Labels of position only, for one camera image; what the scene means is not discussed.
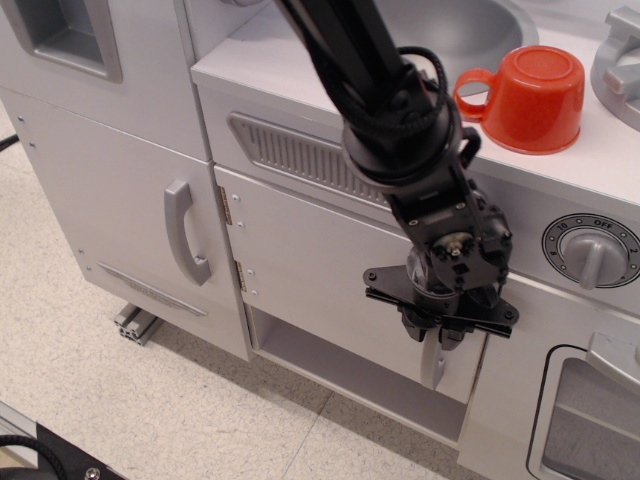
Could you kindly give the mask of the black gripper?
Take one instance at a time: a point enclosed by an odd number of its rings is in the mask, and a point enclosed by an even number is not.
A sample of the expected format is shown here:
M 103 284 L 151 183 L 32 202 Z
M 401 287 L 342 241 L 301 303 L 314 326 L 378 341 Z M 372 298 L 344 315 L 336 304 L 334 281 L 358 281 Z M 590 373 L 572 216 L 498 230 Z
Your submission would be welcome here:
M 397 308 L 413 340 L 423 342 L 428 330 L 438 329 L 444 351 L 455 350 L 477 329 L 508 338 L 519 320 L 518 310 L 495 286 L 452 290 L 436 277 L 427 255 L 416 249 L 405 264 L 370 268 L 363 280 L 367 297 Z

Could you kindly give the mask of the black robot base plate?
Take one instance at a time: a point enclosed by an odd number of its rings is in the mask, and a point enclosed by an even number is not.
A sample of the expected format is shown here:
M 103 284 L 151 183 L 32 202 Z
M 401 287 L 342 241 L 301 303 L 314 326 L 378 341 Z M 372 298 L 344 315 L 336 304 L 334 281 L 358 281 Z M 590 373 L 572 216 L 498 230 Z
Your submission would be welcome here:
M 23 448 L 37 457 L 34 467 L 2 467 L 2 479 L 125 479 L 111 466 L 39 423 L 34 435 L 2 433 L 1 447 Z

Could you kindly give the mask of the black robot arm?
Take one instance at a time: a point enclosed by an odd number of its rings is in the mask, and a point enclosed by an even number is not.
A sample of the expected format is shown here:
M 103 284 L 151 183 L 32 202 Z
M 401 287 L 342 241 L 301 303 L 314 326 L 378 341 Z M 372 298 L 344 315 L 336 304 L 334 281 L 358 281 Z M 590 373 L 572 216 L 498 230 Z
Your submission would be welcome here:
M 509 337 L 518 310 L 501 291 L 512 233 L 468 177 L 481 140 L 461 122 L 439 58 L 397 47 L 371 1 L 283 1 L 343 117 L 344 158 L 379 191 L 412 243 L 406 263 L 367 270 L 369 298 L 392 304 L 408 334 L 456 348 L 475 330 Z

